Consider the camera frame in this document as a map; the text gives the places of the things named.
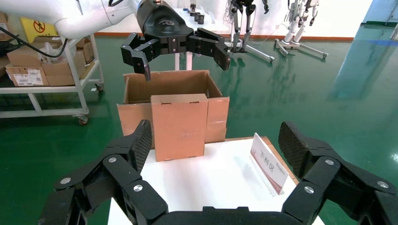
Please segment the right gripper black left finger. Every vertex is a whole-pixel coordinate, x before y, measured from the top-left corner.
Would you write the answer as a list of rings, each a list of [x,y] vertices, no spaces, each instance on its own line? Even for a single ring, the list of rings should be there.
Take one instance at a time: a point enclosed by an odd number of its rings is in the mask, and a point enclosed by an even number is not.
[[[55,182],[38,224],[85,225],[109,199],[132,224],[153,224],[168,205],[141,176],[151,145],[151,123],[141,120],[132,134],[113,140],[99,157]]]

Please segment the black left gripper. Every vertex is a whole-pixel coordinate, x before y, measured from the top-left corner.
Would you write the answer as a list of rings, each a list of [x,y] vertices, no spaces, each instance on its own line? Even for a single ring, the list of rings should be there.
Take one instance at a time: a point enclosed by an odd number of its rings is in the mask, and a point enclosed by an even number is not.
[[[122,59],[151,80],[149,62],[161,53],[192,52],[212,57],[224,71],[230,67],[230,56],[225,38],[198,28],[194,31],[185,20],[164,0],[143,0],[136,18],[142,36],[131,33],[121,46]]]

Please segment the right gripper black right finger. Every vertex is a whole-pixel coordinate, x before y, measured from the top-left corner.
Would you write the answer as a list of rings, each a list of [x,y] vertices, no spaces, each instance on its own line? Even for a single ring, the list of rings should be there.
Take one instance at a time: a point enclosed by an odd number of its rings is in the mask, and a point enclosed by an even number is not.
[[[309,225],[324,203],[332,201],[359,225],[397,224],[398,193],[391,182],[345,161],[325,141],[302,134],[292,122],[282,122],[278,143],[298,179],[282,213]]]

